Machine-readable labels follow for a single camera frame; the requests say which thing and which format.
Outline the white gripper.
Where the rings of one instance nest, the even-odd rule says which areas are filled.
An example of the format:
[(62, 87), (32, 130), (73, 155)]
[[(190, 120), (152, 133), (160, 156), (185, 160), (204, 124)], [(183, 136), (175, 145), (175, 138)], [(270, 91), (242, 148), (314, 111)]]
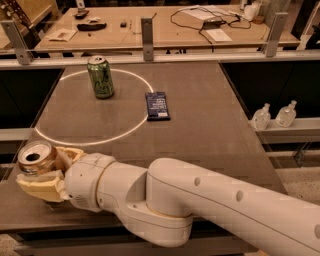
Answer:
[(115, 158), (100, 153), (83, 155), (81, 149), (58, 146), (55, 166), (69, 168), (65, 179), (62, 171), (56, 170), (37, 176), (18, 174), (16, 182), (25, 193), (44, 201), (60, 203), (69, 199), (78, 209), (100, 212), (96, 196), (98, 183)]

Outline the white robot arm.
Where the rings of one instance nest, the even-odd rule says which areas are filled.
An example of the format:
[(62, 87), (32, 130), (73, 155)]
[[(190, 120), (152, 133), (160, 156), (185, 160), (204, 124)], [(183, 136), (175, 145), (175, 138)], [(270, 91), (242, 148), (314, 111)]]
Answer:
[(320, 256), (319, 206), (187, 162), (161, 158), (141, 168), (40, 141), (18, 163), (28, 193), (109, 211), (159, 246), (185, 244), (202, 217), (270, 256)]

